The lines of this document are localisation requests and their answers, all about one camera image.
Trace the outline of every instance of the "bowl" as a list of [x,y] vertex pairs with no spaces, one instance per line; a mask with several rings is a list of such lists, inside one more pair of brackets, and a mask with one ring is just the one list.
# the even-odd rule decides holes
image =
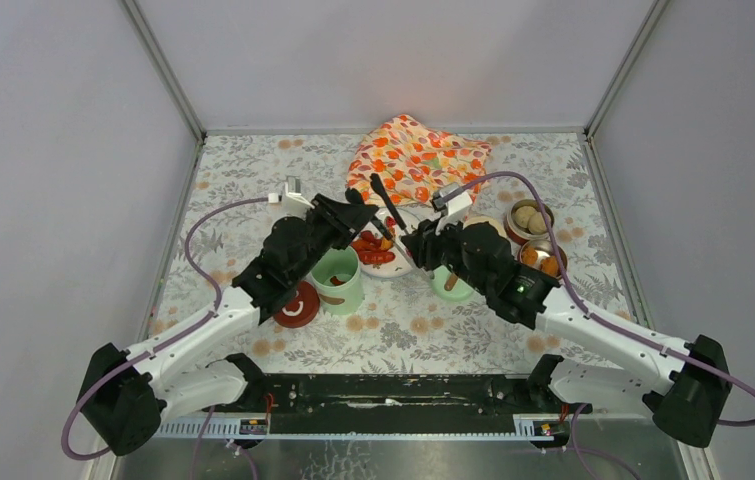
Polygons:
[[[504,216],[504,227],[506,228],[507,236],[510,240],[519,245],[524,245],[531,240],[544,240],[548,238],[548,232],[540,233],[538,235],[530,233],[530,230],[518,226],[518,224],[512,219],[513,212],[526,206],[531,206],[537,211],[539,210],[539,204],[537,204],[535,200],[519,200],[507,210],[506,215]],[[553,228],[557,217],[554,215],[554,211],[551,210],[551,207],[547,204],[545,205],[545,212],[547,212],[548,217],[551,219],[551,228]]]
[[[533,265],[529,265],[521,261],[521,254],[530,247],[535,248],[536,252],[539,254],[539,258],[536,259],[536,262],[533,263]],[[562,249],[562,247],[557,245],[557,248],[560,249],[560,258],[563,259],[563,268],[557,271],[556,279],[561,280],[563,270],[568,271],[568,256],[565,254],[565,251]],[[525,242],[524,245],[521,246],[521,248],[518,250],[518,255],[516,255],[516,258],[522,265],[527,265],[529,267],[535,268],[536,270],[542,270],[542,260],[553,256],[554,245],[549,240],[530,240],[528,242]]]

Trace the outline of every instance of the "green container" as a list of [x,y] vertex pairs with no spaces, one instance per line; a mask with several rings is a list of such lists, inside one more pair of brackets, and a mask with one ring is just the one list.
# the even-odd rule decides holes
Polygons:
[[[318,291],[321,306],[327,313],[349,315],[362,304],[365,297],[362,291],[362,270],[353,248],[331,249],[315,264],[309,277]],[[333,285],[333,277],[344,283]]]

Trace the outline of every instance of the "plate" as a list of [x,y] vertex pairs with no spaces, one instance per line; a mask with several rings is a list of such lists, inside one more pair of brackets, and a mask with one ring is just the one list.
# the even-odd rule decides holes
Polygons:
[[[415,214],[413,214],[412,212],[408,210],[404,210],[403,208],[399,208],[398,213],[400,213],[404,222],[406,222],[406,227],[408,229],[412,230],[418,226],[419,218],[415,216]],[[387,210],[386,208],[381,208],[380,210],[377,211],[377,214],[375,216],[381,222],[386,223],[386,218],[390,217],[391,214],[389,213],[389,210]],[[373,233],[374,236],[376,236],[377,238],[382,237],[380,232],[377,231],[377,228],[374,225],[371,225],[370,223],[368,224],[367,227],[363,228],[362,230]],[[395,234],[398,236],[403,235],[403,231],[401,230],[401,227],[395,226]],[[395,254],[394,260],[392,260],[389,263],[384,263],[382,265],[365,265],[362,262],[359,262],[359,265],[362,268],[362,272],[372,277],[377,277],[377,278],[398,278],[398,277],[402,277],[406,275],[407,273],[415,269],[414,265],[410,265],[409,262],[407,262],[404,259],[404,257],[401,256],[401,253],[398,250],[399,243],[400,241],[396,242],[395,246],[389,249],[390,252]]]

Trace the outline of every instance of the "gray wall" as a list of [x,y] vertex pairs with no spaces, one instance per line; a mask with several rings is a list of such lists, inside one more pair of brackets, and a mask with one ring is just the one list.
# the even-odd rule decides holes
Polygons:
[[651,0],[143,0],[207,128],[584,125]]
[[135,340],[192,149],[117,1],[0,1],[0,479],[79,477],[63,421]]
[[[755,386],[755,2],[672,2],[597,144],[656,323],[721,341]],[[731,395],[725,417],[754,414]],[[755,428],[712,446],[755,478]]]

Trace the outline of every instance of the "cloth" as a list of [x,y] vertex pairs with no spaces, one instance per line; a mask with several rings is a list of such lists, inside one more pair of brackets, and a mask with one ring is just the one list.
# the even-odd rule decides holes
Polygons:
[[[398,115],[365,136],[347,183],[362,193],[366,203],[382,205],[370,186],[376,172],[395,205],[426,204],[446,185],[463,185],[485,175],[483,163],[491,151],[486,142],[432,130],[409,115]],[[476,185],[470,192],[472,199],[481,187]]]

